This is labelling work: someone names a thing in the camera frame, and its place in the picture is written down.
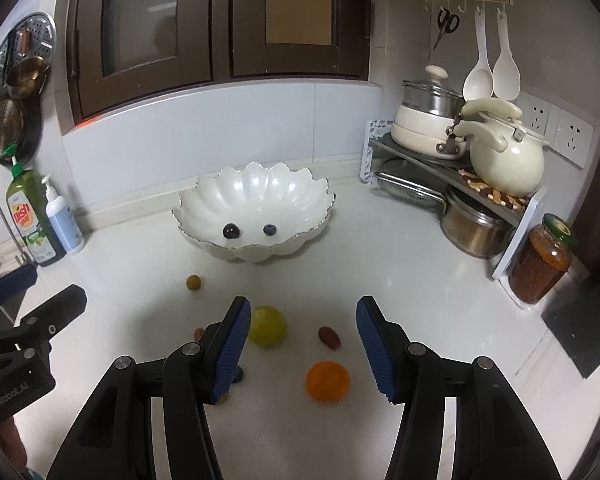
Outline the person's left hand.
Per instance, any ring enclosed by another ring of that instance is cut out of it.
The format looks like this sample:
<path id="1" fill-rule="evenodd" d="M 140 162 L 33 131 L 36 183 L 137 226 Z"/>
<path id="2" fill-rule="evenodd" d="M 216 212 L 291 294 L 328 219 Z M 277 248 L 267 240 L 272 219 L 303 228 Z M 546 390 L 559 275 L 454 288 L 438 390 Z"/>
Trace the person's left hand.
<path id="1" fill-rule="evenodd" d="M 0 447 L 9 463 L 15 467 L 23 479 L 43 480 L 43 477 L 28 467 L 27 451 L 13 417 L 0 422 Z"/>

